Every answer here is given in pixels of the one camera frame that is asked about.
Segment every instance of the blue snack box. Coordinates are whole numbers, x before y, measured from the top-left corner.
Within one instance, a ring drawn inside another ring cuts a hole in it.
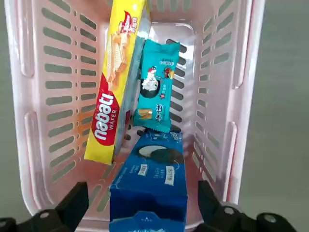
[[[187,199],[182,133],[146,130],[111,185],[111,222],[148,211],[185,226]]]
[[[160,219],[153,212],[140,211],[134,217],[114,220],[110,232],[181,232],[183,224],[169,219]]]

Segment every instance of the cartoon character print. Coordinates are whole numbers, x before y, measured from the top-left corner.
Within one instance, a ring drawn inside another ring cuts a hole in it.
[[[156,66],[152,66],[147,73],[147,78],[142,83],[142,88],[148,91],[155,91],[158,89],[158,81],[155,78]]]
[[[166,79],[173,79],[173,71],[171,68],[169,67],[165,68],[163,73]]]

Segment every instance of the teal snack package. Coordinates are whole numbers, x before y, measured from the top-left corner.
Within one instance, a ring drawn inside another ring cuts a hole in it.
[[[152,40],[145,43],[138,106],[133,125],[168,133],[170,98],[180,43],[159,44]]]

